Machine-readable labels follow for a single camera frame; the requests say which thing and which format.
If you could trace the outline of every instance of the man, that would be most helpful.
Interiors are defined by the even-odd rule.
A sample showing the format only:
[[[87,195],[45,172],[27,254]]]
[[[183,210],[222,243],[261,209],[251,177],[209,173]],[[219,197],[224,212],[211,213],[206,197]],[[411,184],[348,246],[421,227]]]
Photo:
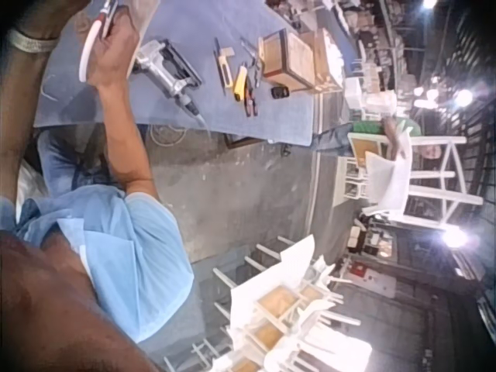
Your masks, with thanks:
[[[353,151],[348,140],[348,133],[384,134],[391,143],[391,158],[395,159],[398,153],[401,154],[397,140],[398,133],[408,127],[412,128],[410,136],[422,135],[419,124],[408,118],[348,122],[314,135],[310,148],[336,157],[352,157]],[[425,159],[439,159],[442,153],[440,146],[421,146],[418,151]]]
[[[31,40],[56,39],[88,3],[37,2],[16,28]],[[131,340],[153,335],[191,290],[188,255],[159,202],[129,103],[126,73],[138,39],[129,10],[120,8],[109,36],[95,42],[88,73],[122,190],[80,182],[64,145],[42,133],[50,197],[29,199],[17,224],[19,165],[50,53],[23,51],[12,39],[2,51],[0,229],[9,232],[0,232],[0,343],[7,370],[156,370]]]

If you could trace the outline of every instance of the light fixture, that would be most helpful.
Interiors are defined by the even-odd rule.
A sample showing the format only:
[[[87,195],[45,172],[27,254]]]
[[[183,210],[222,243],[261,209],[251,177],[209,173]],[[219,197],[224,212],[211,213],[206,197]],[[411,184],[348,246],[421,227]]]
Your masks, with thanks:
[[[415,107],[418,107],[419,109],[429,109],[429,110],[433,110],[433,109],[437,109],[438,108],[438,104],[435,103],[434,101],[430,101],[428,99],[416,99],[414,102],[413,102],[413,105]]]
[[[455,267],[455,273],[459,277],[465,277],[465,275],[463,275],[463,271],[459,267]]]
[[[437,89],[429,89],[425,95],[428,100],[435,101],[439,97],[439,91]]]
[[[457,249],[467,244],[468,236],[460,229],[449,229],[443,233],[443,241],[449,248]]]
[[[459,107],[467,107],[474,100],[474,95],[468,89],[462,89],[455,95],[455,103]]]
[[[425,9],[433,9],[437,4],[437,0],[424,0],[423,6]]]
[[[415,95],[415,97],[420,97],[423,92],[424,92],[423,87],[417,87],[413,90],[413,94]]]

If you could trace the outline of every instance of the hand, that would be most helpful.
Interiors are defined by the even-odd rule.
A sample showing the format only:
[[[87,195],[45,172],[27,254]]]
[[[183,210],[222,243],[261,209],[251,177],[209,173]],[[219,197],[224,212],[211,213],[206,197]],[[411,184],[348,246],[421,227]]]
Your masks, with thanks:
[[[395,161],[398,158],[398,154],[403,159],[406,159],[405,151],[401,148],[401,145],[398,142],[398,140],[395,140],[391,142],[391,160]]]
[[[129,15],[129,8],[119,7],[108,36],[95,41],[88,62],[88,83],[98,89],[125,83],[139,37]]]
[[[90,0],[44,0],[31,6],[17,24],[19,31],[34,39],[56,39],[71,17]]]

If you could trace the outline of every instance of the wooden box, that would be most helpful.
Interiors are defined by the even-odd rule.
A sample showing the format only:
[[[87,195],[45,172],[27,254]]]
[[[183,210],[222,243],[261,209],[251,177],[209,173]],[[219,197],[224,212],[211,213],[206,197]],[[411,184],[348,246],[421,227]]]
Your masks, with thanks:
[[[336,45],[330,33],[326,29],[319,29],[315,32],[303,33],[300,37],[313,50],[315,87],[312,91],[314,93],[329,93],[342,90],[344,73],[341,64],[343,59],[339,54],[340,61],[338,61],[329,49],[331,45]]]
[[[298,35],[282,29],[263,39],[265,66],[263,77],[290,91],[313,88],[315,70],[312,48]]]

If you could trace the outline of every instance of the pliers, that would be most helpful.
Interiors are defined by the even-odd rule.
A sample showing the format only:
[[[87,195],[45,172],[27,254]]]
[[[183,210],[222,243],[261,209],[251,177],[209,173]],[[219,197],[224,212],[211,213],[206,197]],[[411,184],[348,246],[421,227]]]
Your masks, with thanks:
[[[258,106],[255,101],[255,94],[253,93],[250,76],[246,76],[245,82],[245,113],[248,118],[252,114],[253,116],[258,116]]]

